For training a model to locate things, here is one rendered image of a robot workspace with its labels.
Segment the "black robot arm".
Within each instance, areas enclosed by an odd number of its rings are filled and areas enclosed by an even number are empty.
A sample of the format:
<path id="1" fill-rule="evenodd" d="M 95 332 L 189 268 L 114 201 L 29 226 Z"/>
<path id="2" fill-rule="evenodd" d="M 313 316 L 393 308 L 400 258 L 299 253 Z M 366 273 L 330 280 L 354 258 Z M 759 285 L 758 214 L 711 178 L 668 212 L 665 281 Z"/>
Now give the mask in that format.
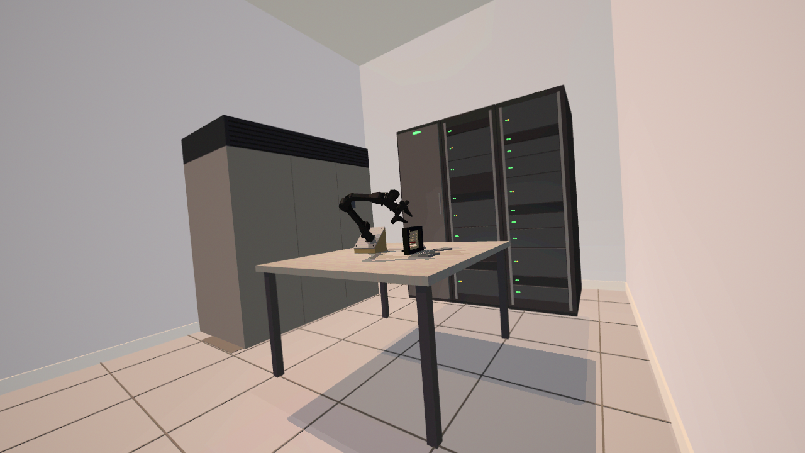
<path id="1" fill-rule="evenodd" d="M 366 239 L 365 243 L 373 243 L 375 235 L 371 234 L 370 232 L 370 223 L 360 219 L 359 215 L 353 209 L 351 203 L 353 201 L 370 201 L 371 203 L 380 204 L 380 206 L 383 206 L 384 204 L 387 208 L 390 209 L 390 207 L 392 206 L 394 201 L 399 197 L 399 195 L 400 195 L 399 191 L 395 189 L 393 190 L 391 189 L 389 193 L 388 192 L 350 193 L 349 195 L 346 195 L 346 197 L 340 199 L 339 208 L 344 212 L 346 212 L 347 214 L 349 214 L 350 217 L 353 218 L 354 222 L 358 224 L 360 233 L 362 233 L 360 237 Z M 402 211 L 405 207 L 406 207 L 405 202 L 401 200 L 400 203 L 397 204 L 395 208 L 393 208 L 393 210 L 395 211 L 396 214 L 399 214 L 399 212 Z"/>

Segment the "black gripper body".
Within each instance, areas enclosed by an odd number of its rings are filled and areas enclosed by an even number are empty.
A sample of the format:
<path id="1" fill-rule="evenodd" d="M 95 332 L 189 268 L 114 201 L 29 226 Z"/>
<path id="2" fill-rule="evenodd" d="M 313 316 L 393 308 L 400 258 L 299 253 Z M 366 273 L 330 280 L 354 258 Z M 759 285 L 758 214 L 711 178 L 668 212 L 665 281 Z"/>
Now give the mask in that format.
<path id="1" fill-rule="evenodd" d="M 406 206 L 407 204 L 409 204 L 409 203 L 410 203 L 410 201 L 405 200 L 405 206 Z M 399 215 L 400 215 L 400 214 L 401 214 L 401 212 L 402 212 L 402 211 L 400 211 L 400 212 L 399 212 L 399 214 L 396 214 L 396 213 L 395 213 L 395 211 L 393 210 L 393 208 L 395 208 L 396 206 L 397 206 L 397 203 L 393 203 L 393 204 L 392 204 L 392 206 L 390 207 L 390 211 L 392 210 L 392 211 L 394 212 L 394 214 L 395 214 L 395 216 L 393 217 L 393 219 L 391 219 L 391 223 L 392 223 L 392 224 L 394 224 L 394 223 L 395 223 L 395 221 L 397 221 L 397 219 L 399 219 Z M 406 207 L 407 207 L 407 206 L 406 206 Z M 406 209 L 406 207 L 405 207 L 403 210 L 405 210 L 405 209 Z"/>

